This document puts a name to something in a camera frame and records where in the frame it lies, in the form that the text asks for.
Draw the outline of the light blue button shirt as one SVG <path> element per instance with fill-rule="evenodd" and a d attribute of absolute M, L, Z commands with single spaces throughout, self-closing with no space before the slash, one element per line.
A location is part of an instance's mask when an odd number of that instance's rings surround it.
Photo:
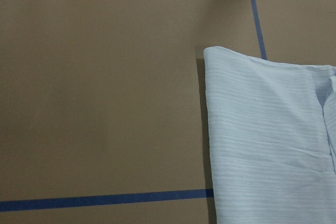
<path fill-rule="evenodd" d="M 335 223 L 335 67 L 204 50 L 218 223 Z"/>

